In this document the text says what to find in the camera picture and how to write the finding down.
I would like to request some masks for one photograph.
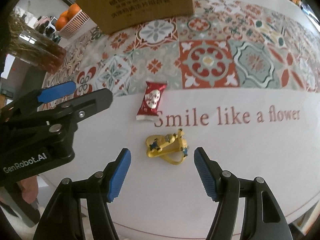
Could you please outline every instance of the orange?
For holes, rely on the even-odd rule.
[[[67,16],[68,18],[71,20],[79,11],[81,10],[81,8],[74,3],[73,5],[70,6]]]
[[[60,31],[67,23],[69,19],[67,17],[60,17],[56,22],[56,30]]]
[[[64,11],[62,14],[60,14],[60,17],[67,17],[68,18],[67,14],[68,14],[68,11]]]

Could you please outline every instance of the white table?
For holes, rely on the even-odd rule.
[[[316,31],[300,8],[288,0],[243,1],[278,11]],[[193,151],[202,146],[222,169],[245,179],[263,177],[289,223],[319,199],[319,97],[285,89],[165,90],[159,108],[162,125],[136,121],[142,94],[115,98],[109,110],[79,123],[74,139],[75,159],[42,177],[52,187],[64,177],[86,179],[103,170],[127,147],[132,152],[132,164],[120,196],[108,205],[119,234],[139,240],[204,239],[217,204],[206,196],[193,163]],[[270,122],[271,105],[275,105],[276,112],[299,110],[299,119]],[[217,107],[223,113],[228,108],[230,114],[232,106],[240,115],[249,112],[250,122],[217,125]],[[263,123],[256,121],[259,111],[263,112]],[[203,114],[209,118],[201,124]],[[172,127],[170,117],[167,121],[166,116],[170,115],[181,116],[190,146],[189,157],[179,166],[149,159],[145,153],[149,135],[176,132],[178,126]],[[241,199],[234,239],[239,238],[243,212]]]

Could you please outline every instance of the wall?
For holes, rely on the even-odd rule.
[[[17,5],[32,13],[36,18],[40,16],[58,18],[63,11],[68,10],[68,5],[61,0],[20,0]]]
[[[20,91],[17,92],[17,97],[22,97],[35,89],[41,89],[46,71],[40,70],[35,66],[30,66],[24,77]]]
[[[3,72],[1,73],[2,78],[8,78],[8,75],[10,73],[14,60],[15,60],[14,56],[7,54],[5,58],[4,69],[3,69]]]
[[[13,93],[13,99],[17,99],[25,75],[31,65],[16,58],[12,64],[8,78],[1,78],[1,88]]]

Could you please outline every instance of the white basket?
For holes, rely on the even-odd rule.
[[[80,10],[59,32],[57,32],[57,35],[69,39],[89,20],[89,16]]]

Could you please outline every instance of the blue gripper pad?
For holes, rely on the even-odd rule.
[[[56,99],[70,95],[74,93],[75,90],[76,90],[76,84],[73,81],[69,81],[53,87],[45,88],[42,90],[41,94],[38,96],[38,101],[40,103],[46,104]]]
[[[112,202],[114,198],[119,196],[122,184],[128,169],[131,164],[131,152],[124,148],[119,154],[118,158],[112,164],[111,169],[114,169],[113,174],[109,180],[109,191],[107,193],[108,202]]]
[[[195,150],[194,161],[207,195],[215,201],[218,198],[216,181],[210,173],[209,166],[198,148]]]

